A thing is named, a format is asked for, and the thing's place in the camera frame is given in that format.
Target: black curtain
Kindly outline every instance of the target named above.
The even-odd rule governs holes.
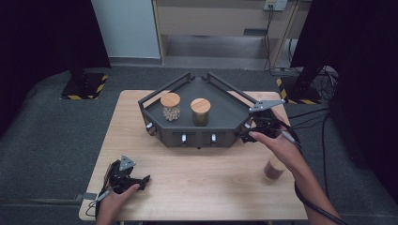
[[[2,1],[0,62],[0,136],[35,83],[65,70],[110,67],[89,0]]]
[[[396,202],[397,12],[397,1],[313,0],[291,65],[338,72],[330,107],[347,150],[363,155]]]

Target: human hand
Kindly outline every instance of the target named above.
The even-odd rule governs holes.
[[[275,111],[273,112],[279,120],[284,122],[280,115],[278,115]],[[297,147],[292,142],[287,140],[284,135],[280,134],[275,139],[272,139],[260,132],[254,131],[250,132],[249,135],[269,148],[269,150],[275,154],[278,160],[280,160],[290,171],[297,166],[297,163],[304,160]]]
[[[134,194],[138,188],[139,184],[135,184],[129,187],[125,192],[121,194],[115,193],[111,187],[108,187],[109,194],[102,199],[99,208],[99,214],[97,215],[97,225],[102,224],[112,224],[118,213],[120,212],[123,204]]]

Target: human arm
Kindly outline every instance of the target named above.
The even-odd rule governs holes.
[[[298,190],[305,199],[339,218],[337,211],[319,186],[311,168],[292,142],[288,141],[283,135],[271,139],[259,132],[251,132],[250,134],[254,139],[266,145],[293,174]],[[311,224],[336,224],[306,205],[305,210]]]
[[[140,188],[140,185],[135,184],[121,194],[116,194],[110,189],[109,194],[101,201],[96,225],[112,224],[123,204],[138,190],[138,188]]]

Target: gray carpet floor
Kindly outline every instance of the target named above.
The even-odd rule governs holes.
[[[243,91],[279,92],[276,78],[261,70],[114,67],[88,71],[109,75],[98,99],[59,99],[70,77],[67,72],[39,82],[28,94],[8,131],[0,137],[2,201],[73,200],[76,194],[83,194],[123,90],[154,90],[186,72],[204,76],[211,71]],[[314,84],[319,86],[318,82],[321,80],[315,80]],[[293,116],[326,108],[327,102],[323,100],[320,105],[285,104],[284,107],[287,114]],[[297,129],[297,133],[303,154],[322,186],[322,123],[319,122],[326,112],[290,121],[294,126],[317,117],[301,125],[303,128]],[[371,171],[358,169],[349,159],[332,118],[325,126],[325,142],[329,195],[344,220],[349,224],[398,224],[398,206]],[[79,205],[0,202],[0,224],[93,224],[81,221],[78,212]],[[273,224],[290,224],[290,221]],[[307,221],[296,221],[295,224],[307,224]]]

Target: black tray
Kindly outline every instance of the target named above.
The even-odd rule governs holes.
[[[159,94],[165,90],[175,92],[181,97],[180,116],[177,120],[168,121],[163,117]],[[146,130],[168,147],[231,146],[248,121],[251,106],[228,91],[236,92],[253,104],[256,102],[254,98],[212,73],[202,78],[187,73],[138,102]],[[158,99],[145,107],[144,104],[154,97]],[[192,121],[191,102],[196,98],[206,98],[211,104],[208,124],[205,127],[197,127]]]

